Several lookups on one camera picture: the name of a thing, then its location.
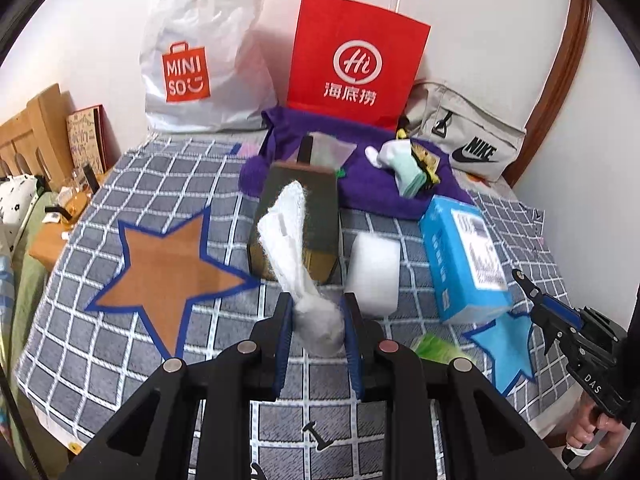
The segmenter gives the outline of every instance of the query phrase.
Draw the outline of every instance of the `white circle logo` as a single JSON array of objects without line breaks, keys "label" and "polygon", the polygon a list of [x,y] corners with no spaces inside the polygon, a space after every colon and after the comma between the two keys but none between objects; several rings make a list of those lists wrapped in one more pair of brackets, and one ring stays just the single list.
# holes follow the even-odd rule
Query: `white circle logo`
[{"label": "white circle logo", "polygon": [[382,56],[368,41],[347,41],[335,51],[334,70],[344,82],[365,85],[380,75]]}]

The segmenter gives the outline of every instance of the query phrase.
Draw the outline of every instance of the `grid pattern fabric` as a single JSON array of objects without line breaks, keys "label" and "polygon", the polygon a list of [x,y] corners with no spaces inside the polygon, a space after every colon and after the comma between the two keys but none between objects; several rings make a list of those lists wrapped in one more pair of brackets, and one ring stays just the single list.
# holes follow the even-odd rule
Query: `grid pattern fabric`
[{"label": "grid pattern fabric", "polygon": [[[257,199],[238,191],[243,160],[237,145],[192,139],[155,139],[127,152],[66,245],[36,311],[28,344],[16,370],[18,384],[47,416],[80,442],[89,439],[160,364],[161,357],[137,314],[105,314],[84,309],[122,268],[118,219],[160,232],[210,205],[209,254],[248,271],[246,242]],[[524,206],[475,196],[485,214],[505,274],[518,265],[547,292],[566,301],[557,268],[544,247],[542,218]],[[471,326],[438,322],[433,283],[417,222],[372,214],[340,212],[339,265],[320,289],[338,300],[351,246],[358,232],[399,240],[402,247],[399,306],[381,321],[386,336],[405,345],[427,332],[456,344],[490,377],[492,363],[462,333]],[[527,308],[519,288],[510,284],[516,309]],[[184,360],[217,356],[246,339],[254,322],[269,317],[280,288],[259,288],[193,307]],[[542,355],[542,333],[530,340],[537,383],[521,380],[508,396],[527,421],[549,407],[570,385],[564,358],[554,346]],[[200,419],[194,434],[190,474],[196,467]],[[444,476],[438,421],[433,417],[438,474]],[[323,452],[303,427],[334,443]],[[346,359],[306,352],[294,336],[287,379],[276,403],[252,404],[252,462],[270,480],[367,479],[382,475],[385,407],[356,402]]]}]

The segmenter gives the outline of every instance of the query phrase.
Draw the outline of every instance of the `green plastic packet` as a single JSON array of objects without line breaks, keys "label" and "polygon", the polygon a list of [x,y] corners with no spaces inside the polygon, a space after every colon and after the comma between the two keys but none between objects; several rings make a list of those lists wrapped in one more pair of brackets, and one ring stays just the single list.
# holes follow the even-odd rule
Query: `green plastic packet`
[{"label": "green plastic packet", "polygon": [[474,363],[474,360],[459,350],[455,345],[443,341],[433,334],[425,334],[417,337],[411,345],[411,350],[418,354],[421,359],[436,361],[448,365],[453,359],[463,357]]}]

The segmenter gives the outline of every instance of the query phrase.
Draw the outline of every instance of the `silver rivet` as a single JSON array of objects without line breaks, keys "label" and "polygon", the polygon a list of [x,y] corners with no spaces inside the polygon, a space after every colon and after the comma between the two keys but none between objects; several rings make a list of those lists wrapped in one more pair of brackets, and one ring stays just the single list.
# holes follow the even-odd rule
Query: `silver rivet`
[{"label": "silver rivet", "polygon": [[256,348],[258,348],[258,345],[249,339],[238,343],[238,351],[241,354],[250,354],[251,352],[255,352]]},{"label": "silver rivet", "polygon": [[463,357],[455,359],[453,361],[453,367],[459,372],[470,372],[472,368],[471,361]]},{"label": "silver rivet", "polygon": [[182,361],[180,361],[180,359],[172,357],[171,359],[167,359],[164,364],[162,364],[162,368],[164,368],[165,372],[169,372],[170,374],[172,374],[182,368]]},{"label": "silver rivet", "polygon": [[382,350],[385,354],[393,354],[394,352],[397,352],[400,347],[395,341],[391,341],[391,339],[385,339],[384,341],[380,341],[378,348],[380,348],[380,350]]}]

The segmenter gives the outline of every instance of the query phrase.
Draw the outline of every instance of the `white wall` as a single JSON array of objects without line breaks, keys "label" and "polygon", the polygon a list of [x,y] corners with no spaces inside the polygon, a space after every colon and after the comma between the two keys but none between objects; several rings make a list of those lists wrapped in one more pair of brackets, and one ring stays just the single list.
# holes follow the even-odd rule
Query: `white wall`
[{"label": "white wall", "polygon": [[[368,0],[386,6],[387,0]],[[258,34],[286,96],[300,0],[264,0]],[[568,0],[402,0],[433,26],[426,71],[464,83],[496,112],[524,124],[543,87]],[[146,134],[138,54],[146,0],[46,0],[0,68],[0,123],[59,82],[76,107],[103,103],[121,150]]]},{"label": "white wall", "polygon": [[596,5],[564,106],[515,191],[546,209],[545,240],[574,306],[623,326],[640,283],[640,68]]}]

